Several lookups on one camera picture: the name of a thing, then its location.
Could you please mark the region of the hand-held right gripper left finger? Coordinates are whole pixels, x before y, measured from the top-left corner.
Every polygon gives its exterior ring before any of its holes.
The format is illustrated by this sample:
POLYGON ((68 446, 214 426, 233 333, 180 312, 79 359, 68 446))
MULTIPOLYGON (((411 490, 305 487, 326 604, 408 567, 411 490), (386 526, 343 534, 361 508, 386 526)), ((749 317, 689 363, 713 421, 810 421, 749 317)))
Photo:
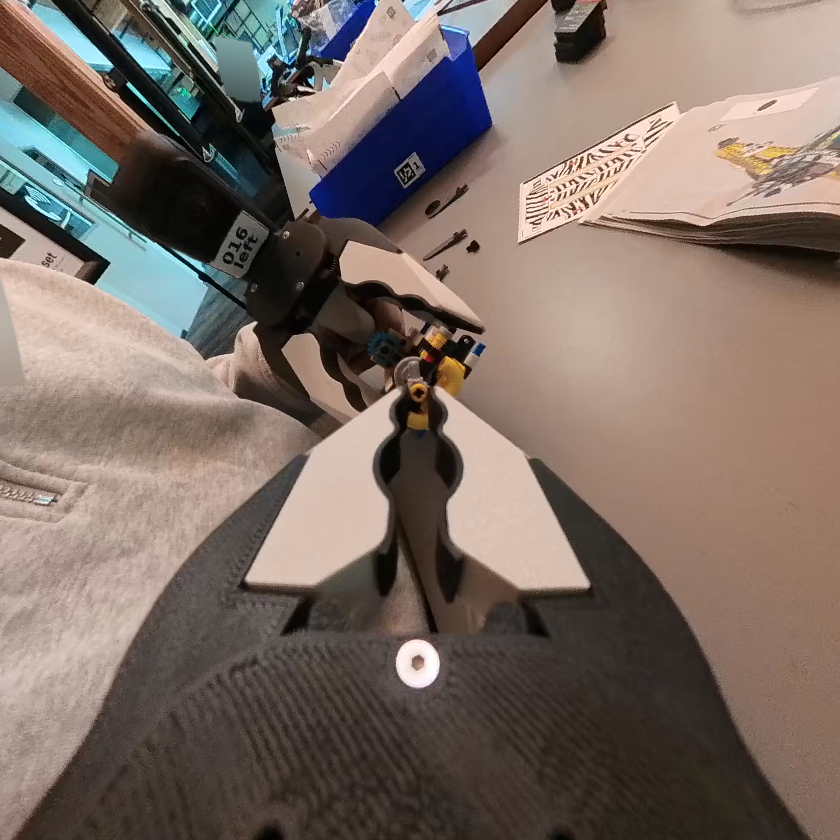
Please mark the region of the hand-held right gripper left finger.
POLYGON ((303 459, 245 578, 259 594, 327 598, 364 627, 403 625, 403 565, 382 477, 400 427, 391 391, 303 459))

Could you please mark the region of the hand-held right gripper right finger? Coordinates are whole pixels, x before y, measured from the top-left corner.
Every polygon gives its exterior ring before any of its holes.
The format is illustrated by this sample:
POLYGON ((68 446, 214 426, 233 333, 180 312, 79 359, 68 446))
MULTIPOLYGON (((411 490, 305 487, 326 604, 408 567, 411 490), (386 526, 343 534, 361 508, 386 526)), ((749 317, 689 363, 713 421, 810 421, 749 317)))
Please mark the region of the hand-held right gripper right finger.
POLYGON ((592 588, 529 458, 438 388, 426 436, 408 435, 408 545, 440 632, 592 588))

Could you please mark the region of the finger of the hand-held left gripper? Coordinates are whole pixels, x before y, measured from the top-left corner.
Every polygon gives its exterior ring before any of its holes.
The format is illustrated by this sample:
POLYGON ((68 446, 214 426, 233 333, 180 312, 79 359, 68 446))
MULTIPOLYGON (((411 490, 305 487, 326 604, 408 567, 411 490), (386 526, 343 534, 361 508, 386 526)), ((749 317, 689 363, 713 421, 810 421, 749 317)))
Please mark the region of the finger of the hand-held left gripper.
POLYGON ((362 309, 383 301, 452 331, 482 334, 486 330, 470 306, 402 251, 347 240, 338 253, 328 250, 327 259, 345 295, 362 309))
POLYGON ((282 354, 310 402, 340 424, 350 422, 382 397, 381 389, 350 370, 328 337, 293 335, 282 354))

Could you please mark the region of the yellow and black lego assembly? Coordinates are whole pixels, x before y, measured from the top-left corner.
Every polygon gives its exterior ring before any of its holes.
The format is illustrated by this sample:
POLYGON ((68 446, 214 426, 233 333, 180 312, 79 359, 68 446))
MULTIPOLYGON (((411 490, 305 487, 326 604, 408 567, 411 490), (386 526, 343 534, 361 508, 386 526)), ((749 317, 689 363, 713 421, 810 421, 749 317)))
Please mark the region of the yellow and black lego assembly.
POLYGON ((404 391, 406 428, 424 434, 429 429, 433 389, 458 396, 486 345, 467 333, 455 339, 452 329, 429 322, 407 333, 375 332, 365 349, 371 361, 385 370, 385 390, 404 391))

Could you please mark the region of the person's left forearm grey sleeve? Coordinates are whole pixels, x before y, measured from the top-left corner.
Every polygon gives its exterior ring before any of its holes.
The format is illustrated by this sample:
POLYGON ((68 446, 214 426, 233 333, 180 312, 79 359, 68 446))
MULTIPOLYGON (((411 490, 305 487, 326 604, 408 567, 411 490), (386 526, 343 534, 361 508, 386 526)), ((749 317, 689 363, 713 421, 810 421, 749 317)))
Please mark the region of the person's left forearm grey sleeve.
POLYGON ((230 352, 208 358, 206 363, 240 398, 276 408, 312 427, 324 412, 310 398, 276 338, 252 322, 237 332, 230 352))

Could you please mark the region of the black lego axle piece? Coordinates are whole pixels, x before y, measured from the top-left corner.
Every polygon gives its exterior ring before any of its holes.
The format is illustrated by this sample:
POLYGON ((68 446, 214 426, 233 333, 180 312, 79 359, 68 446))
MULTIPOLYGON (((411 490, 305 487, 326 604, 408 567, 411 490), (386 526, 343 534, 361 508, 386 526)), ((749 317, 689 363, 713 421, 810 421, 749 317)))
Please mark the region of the black lego axle piece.
POLYGON ((460 243, 462 243, 467 237, 467 230, 466 228, 462 228, 459 231, 456 231, 452 235, 448 236, 441 244, 436 245, 435 247, 431 248, 423 257, 423 262, 427 262, 436 258, 437 256, 442 255, 445 251, 456 247, 460 243))

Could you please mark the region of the long black lego piece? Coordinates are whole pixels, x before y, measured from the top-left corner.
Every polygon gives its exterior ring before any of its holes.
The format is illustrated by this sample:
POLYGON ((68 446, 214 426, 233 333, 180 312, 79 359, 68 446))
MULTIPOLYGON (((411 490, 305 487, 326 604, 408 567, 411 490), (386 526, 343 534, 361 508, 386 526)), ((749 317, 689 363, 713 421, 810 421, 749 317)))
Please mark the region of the long black lego piece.
POLYGON ((432 219, 440 215, 447 207, 457 202, 461 197, 467 194, 469 190, 468 184, 459 185, 456 189, 444 198, 433 200, 425 207, 425 215, 427 219, 432 219))

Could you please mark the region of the lego instruction booklet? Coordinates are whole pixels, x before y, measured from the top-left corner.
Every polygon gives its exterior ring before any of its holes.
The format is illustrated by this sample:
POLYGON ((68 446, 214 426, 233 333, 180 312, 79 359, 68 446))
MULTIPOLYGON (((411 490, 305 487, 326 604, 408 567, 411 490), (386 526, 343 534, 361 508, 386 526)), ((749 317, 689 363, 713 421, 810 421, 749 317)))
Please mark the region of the lego instruction booklet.
POLYGON ((583 224, 837 256, 839 78, 683 113, 583 224))

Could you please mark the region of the person's left hand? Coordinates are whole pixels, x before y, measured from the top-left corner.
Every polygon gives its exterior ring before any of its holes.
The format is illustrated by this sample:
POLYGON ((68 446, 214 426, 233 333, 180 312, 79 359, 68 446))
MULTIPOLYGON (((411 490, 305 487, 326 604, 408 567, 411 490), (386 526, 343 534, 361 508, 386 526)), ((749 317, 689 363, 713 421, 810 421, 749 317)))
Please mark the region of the person's left hand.
POLYGON ((362 307, 374 323, 373 333, 365 345, 367 355, 380 365, 399 361, 408 345, 403 310, 383 299, 364 301, 362 307))

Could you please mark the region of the blue plastic bin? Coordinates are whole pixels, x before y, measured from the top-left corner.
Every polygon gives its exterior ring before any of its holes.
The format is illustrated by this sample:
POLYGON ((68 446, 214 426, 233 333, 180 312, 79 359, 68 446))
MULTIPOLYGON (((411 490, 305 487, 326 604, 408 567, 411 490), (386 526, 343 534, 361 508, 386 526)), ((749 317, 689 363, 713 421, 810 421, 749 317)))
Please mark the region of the blue plastic bin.
POLYGON ((311 189, 321 216, 379 225, 490 128, 467 31, 443 35, 449 57, 311 189))

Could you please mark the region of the person's grey hoodie torso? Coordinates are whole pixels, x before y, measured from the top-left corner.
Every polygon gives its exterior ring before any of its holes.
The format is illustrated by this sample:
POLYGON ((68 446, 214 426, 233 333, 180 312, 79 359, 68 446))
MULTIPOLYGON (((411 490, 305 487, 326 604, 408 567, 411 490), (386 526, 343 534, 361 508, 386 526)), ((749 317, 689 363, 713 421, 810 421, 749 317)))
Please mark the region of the person's grey hoodie torso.
POLYGON ((82 280, 2 259, 24 383, 2 389, 1 813, 13 838, 88 735, 195 548, 314 446, 191 344, 82 280))

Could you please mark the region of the zebra striped sticker sheet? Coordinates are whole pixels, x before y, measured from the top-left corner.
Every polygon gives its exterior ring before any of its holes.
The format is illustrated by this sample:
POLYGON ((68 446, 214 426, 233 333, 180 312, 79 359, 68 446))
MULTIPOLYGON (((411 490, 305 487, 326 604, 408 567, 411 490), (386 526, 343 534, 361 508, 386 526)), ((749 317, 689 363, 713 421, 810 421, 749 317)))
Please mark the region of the zebra striped sticker sheet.
POLYGON ((679 118, 671 102, 521 183, 518 244, 591 215, 679 118))

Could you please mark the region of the white paper bags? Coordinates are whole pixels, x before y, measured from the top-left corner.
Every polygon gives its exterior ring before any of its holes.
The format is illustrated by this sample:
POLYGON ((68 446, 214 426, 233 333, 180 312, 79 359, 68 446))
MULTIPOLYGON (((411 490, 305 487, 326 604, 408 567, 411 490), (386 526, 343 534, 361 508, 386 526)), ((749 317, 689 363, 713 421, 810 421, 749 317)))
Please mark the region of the white paper bags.
POLYGON ((328 86, 273 108, 277 155, 325 176, 449 55, 433 3, 379 2, 328 86))

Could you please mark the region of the black framed sign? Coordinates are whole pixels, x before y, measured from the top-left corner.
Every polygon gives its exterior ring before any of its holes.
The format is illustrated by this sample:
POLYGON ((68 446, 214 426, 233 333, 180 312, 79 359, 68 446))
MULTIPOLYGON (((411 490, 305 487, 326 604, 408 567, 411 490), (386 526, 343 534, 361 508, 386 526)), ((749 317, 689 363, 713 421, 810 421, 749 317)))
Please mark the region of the black framed sign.
POLYGON ((94 286, 111 262, 31 206, 2 194, 1 257, 41 266, 94 286))

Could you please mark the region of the wooden beam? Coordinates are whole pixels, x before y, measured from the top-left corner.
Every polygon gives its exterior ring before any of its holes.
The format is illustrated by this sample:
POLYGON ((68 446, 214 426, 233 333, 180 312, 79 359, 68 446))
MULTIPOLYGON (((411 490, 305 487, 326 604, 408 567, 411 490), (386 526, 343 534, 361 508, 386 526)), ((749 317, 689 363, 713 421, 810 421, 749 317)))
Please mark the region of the wooden beam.
POLYGON ((149 130, 96 71, 20 2, 1 2, 1 67, 118 164, 149 130))

